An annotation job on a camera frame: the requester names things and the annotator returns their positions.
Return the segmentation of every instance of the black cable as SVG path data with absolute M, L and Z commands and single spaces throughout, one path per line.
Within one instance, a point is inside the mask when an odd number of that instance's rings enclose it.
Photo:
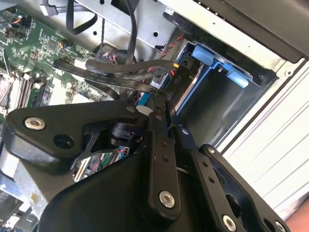
M 138 80 L 144 80 L 144 79 L 151 79 L 151 78 L 154 78 L 156 76 L 159 76 L 159 75 L 162 75 L 162 74 L 165 74 L 165 73 L 166 73 L 165 70 L 156 69 L 156 70 L 153 70 L 153 71 L 147 72 L 147 73 L 130 74 L 130 75 L 123 74 L 123 75 L 120 75 L 120 76 L 117 76 L 117 77 L 122 78 L 122 79 L 138 81 Z
M 129 10 L 129 14 L 131 18 L 131 27 L 132 27 L 130 42 L 127 47 L 126 64 L 132 64 L 133 58 L 134 58 L 135 46 L 136 46 L 136 39 L 137 39 L 137 24 L 136 24 L 136 19 L 134 15 L 134 10 L 129 0 L 126 0 L 126 6 Z
M 78 35 L 93 26 L 97 20 L 98 16 L 95 14 L 92 19 L 74 28 L 74 0 L 67 0 L 66 27 L 69 32 Z
M 67 7 L 66 6 L 57 6 L 56 10 L 58 13 L 65 13 L 67 11 Z M 88 8 L 84 7 L 84 6 L 74 6 L 74 12 L 92 12 L 91 10 L 89 10 Z
M 99 57 L 101 56 L 101 53 L 102 53 L 102 49 L 103 49 L 103 46 L 104 46 L 104 32 L 105 32 L 105 19 L 102 18 L 101 43 L 100 43 L 100 48 L 99 48 L 99 50 L 96 53 L 95 60 L 98 60 Z
M 85 80 L 97 82 L 100 84 L 116 86 L 116 87 L 121 87 L 121 88 L 135 89 L 135 90 L 145 92 L 145 93 L 155 93 L 155 94 L 159 93 L 161 95 L 164 95 L 164 91 L 157 89 L 153 86 L 141 83 L 139 81 L 133 81 L 133 80 L 100 75 L 94 72 L 80 69 L 78 67 L 65 63 L 61 60 L 55 60 L 53 67 L 56 69 L 65 71 L 67 73 L 80 76 L 84 78 Z
M 173 67 L 178 67 L 177 64 L 170 60 L 164 59 L 154 59 L 145 62 L 135 63 L 135 64 L 125 64 L 125 65 L 111 65 L 103 64 L 101 62 L 89 59 L 86 61 L 86 68 L 89 71 L 95 73 L 129 73 L 142 69 L 147 69 L 152 66 L 160 66 L 162 69 L 169 72 Z

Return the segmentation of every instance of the silver metal panel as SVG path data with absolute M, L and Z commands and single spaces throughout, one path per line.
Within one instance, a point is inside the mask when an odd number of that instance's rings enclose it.
M 79 35 L 73 36 L 65 28 L 66 14 L 59 14 L 53 17 L 44 16 L 39 8 L 40 2 L 41 0 L 24 0 L 24 2 L 20 4 L 20 7 L 27 14 L 30 14 L 31 16 L 35 17 L 36 19 L 40 20 L 42 23 L 45 23 L 51 28 L 60 31 L 61 34 L 68 37 L 72 41 L 80 43 L 87 49 L 94 49 L 100 43 L 101 30 L 102 30 L 101 26 L 102 20 L 100 18 L 91 28 L 89 28 L 88 30 L 84 31 Z M 49 4 L 56 6 L 65 6 L 66 0 L 49 0 Z M 74 24 L 75 26 L 80 25 L 81 23 L 91 19 L 92 17 L 93 13 L 90 12 L 75 12 Z M 109 43 L 118 49 L 127 49 L 129 40 L 130 40 L 130 33 L 124 31 L 120 27 L 115 26 L 115 24 L 109 21 L 105 22 L 105 35 L 104 35 L 105 43 Z M 159 58 L 160 53 L 157 52 L 155 49 L 153 49 L 151 46 L 142 42 L 141 40 L 137 40 L 135 57 L 138 61 L 140 61 L 141 59 L 152 60 L 154 58 Z
M 284 60 L 193 0 L 159 1 L 170 8 L 169 14 L 173 14 L 173 11 L 177 12 L 266 69 L 272 70 Z
M 19 4 L 22 0 L 0 0 L 0 11 Z
M 111 0 L 105 0 L 104 4 L 100 4 L 99 0 L 77 0 L 77 2 L 127 33 L 131 33 L 130 16 L 111 5 Z M 156 45 L 165 45 L 175 29 L 174 24 L 163 17 L 164 10 L 163 4 L 149 0 L 140 0 L 135 10 L 138 39 L 153 48 Z
M 74 184 L 72 172 L 63 175 L 51 175 L 22 161 L 18 164 L 14 181 L 27 197 L 38 218 L 41 217 L 47 204 L 60 191 Z

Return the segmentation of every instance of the screw hole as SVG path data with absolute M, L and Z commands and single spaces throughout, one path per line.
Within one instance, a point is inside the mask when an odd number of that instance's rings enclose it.
M 164 162 L 168 162 L 168 161 L 169 161 L 169 159 L 167 158 L 167 156 L 162 156 L 162 160 L 163 160 Z
M 66 134 L 59 134 L 54 137 L 54 144 L 62 149 L 71 149 L 74 147 L 74 140 Z
M 212 182 L 214 184 L 214 179 L 213 178 L 209 177 L 208 179 L 209 179 L 210 182 Z

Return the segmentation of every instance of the motherboard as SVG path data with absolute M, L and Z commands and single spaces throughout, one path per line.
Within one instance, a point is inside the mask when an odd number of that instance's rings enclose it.
M 22 107 L 111 100 L 109 95 L 83 80 L 53 68 L 56 59 L 83 61 L 94 56 L 91 51 L 19 9 L 0 12 L 0 51 L 3 117 Z M 11 68 L 15 78 L 8 78 L 5 65 Z

